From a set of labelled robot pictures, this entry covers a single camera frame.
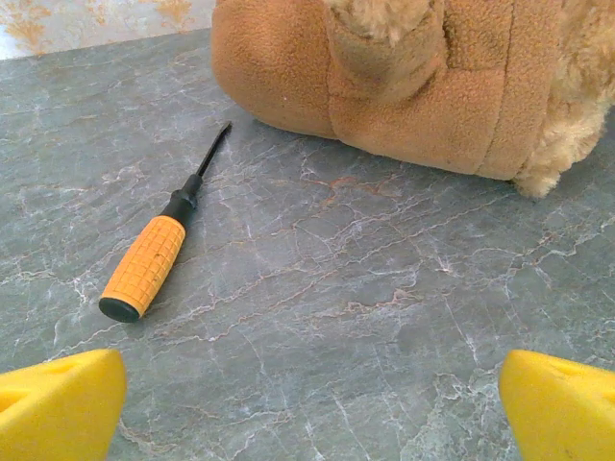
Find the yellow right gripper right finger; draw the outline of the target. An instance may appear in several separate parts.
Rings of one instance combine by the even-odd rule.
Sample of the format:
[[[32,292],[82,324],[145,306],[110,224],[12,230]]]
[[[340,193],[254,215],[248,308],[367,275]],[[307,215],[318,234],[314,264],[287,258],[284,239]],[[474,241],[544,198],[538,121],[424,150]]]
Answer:
[[[499,393],[524,460],[614,459],[613,372],[513,350]]]

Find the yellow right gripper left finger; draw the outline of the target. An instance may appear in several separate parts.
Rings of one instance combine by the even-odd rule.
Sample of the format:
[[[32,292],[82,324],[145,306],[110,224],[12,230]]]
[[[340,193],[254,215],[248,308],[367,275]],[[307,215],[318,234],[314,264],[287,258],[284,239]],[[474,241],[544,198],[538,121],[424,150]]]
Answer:
[[[99,349],[1,375],[3,460],[104,460],[127,391],[121,353]]]

